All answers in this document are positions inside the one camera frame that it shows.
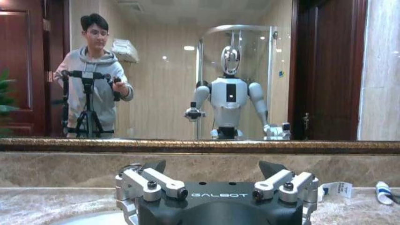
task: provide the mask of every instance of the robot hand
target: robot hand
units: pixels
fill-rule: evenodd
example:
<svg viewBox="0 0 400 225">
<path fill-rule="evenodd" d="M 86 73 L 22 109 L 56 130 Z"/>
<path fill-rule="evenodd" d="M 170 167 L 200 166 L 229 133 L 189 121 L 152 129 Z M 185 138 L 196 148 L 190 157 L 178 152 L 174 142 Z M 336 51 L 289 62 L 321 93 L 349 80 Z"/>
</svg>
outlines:
<svg viewBox="0 0 400 225">
<path fill-rule="evenodd" d="M 201 112 L 200 109 L 190 104 L 190 108 L 185 111 L 185 118 L 188 118 L 190 122 L 194 122 L 200 117 L 205 117 L 205 112 Z"/>
<path fill-rule="evenodd" d="M 281 127 L 277 125 L 265 125 L 264 128 L 264 140 L 289 140 L 290 139 L 290 125 L 284 123 Z"/>
</svg>

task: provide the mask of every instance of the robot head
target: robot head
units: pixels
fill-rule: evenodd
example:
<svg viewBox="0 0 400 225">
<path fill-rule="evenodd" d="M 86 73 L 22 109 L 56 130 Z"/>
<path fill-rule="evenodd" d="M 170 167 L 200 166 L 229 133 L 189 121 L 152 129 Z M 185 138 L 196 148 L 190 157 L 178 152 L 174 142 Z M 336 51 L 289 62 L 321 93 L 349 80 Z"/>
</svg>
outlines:
<svg viewBox="0 0 400 225">
<path fill-rule="evenodd" d="M 233 46 L 226 46 L 220 55 L 220 63 L 222 71 L 226 75 L 234 75 L 237 73 L 237 67 L 240 63 L 240 52 Z"/>
</svg>

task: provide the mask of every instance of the hood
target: hood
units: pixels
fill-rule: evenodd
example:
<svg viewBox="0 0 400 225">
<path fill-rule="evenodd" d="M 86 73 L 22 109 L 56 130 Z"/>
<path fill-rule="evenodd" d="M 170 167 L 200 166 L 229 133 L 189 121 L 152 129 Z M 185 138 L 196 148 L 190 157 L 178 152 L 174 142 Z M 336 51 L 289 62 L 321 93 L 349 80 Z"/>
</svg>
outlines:
<svg viewBox="0 0 400 225">
<path fill-rule="evenodd" d="M 116 55 L 112 52 L 106 51 L 105 49 L 104 49 L 105 54 L 98 59 L 89 60 L 86 56 L 86 49 L 88 49 L 86 46 L 80 48 L 80 60 L 84 63 L 93 63 L 101 65 L 101 64 L 112 64 L 116 61 L 118 61 Z"/>
</svg>

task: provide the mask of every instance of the gray hoodie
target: gray hoodie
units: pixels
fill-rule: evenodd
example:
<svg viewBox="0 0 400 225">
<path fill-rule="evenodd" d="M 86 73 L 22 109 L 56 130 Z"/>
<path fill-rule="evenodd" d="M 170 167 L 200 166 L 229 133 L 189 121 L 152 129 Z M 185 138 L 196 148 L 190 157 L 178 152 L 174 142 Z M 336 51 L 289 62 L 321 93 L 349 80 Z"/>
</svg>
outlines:
<svg viewBox="0 0 400 225">
<path fill-rule="evenodd" d="M 61 62 L 57 71 L 54 73 L 54 81 L 62 87 L 61 71 L 84 71 L 84 72 L 98 72 L 101 74 L 109 74 L 112 79 L 118 77 L 121 82 L 125 82 L 129 89 L 129 93 L 121 98 L 124 101 L 130 101 L 133 99 L 133 88 L 128 84 L 128 79 L 124 74 L 124 69 L 118 63 L 117 57 L 113 53 L 105 51 L 101 58 L 96 60 L 89 60 L 86 58 L 86 47 L 81 47 L 68 53 L 64 61 Z M 69 77 L 69 111 L 68 111 L 68 127 L 76 127 L 76 120 L 80 116 L 81 111 L 85 106 L 85 94 L 82 93 L 82 83 L 81 79 L 77 77 Z M 94 80 L 92 89 L 92 106 L 97 114 L 102 129 L 113 130 L 113 124 L 116 120 L 116 106 L 113 102 L 113 91 L 105 80 Z"/>
</svg>

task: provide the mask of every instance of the mirror frame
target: mirror frame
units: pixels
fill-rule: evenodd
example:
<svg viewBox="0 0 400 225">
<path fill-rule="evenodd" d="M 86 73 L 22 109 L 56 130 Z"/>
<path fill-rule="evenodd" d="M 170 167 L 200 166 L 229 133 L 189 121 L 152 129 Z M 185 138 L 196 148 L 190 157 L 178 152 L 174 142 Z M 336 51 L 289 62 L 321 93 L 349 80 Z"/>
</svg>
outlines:
<svg viewBox="0 0 400 225">
<path fill-rule="evenodd" d="M 400 142 L 0 138 L 0 150 L 2 152 L 125 152 L 134 154 L 400 155 Z"/>
</svg>

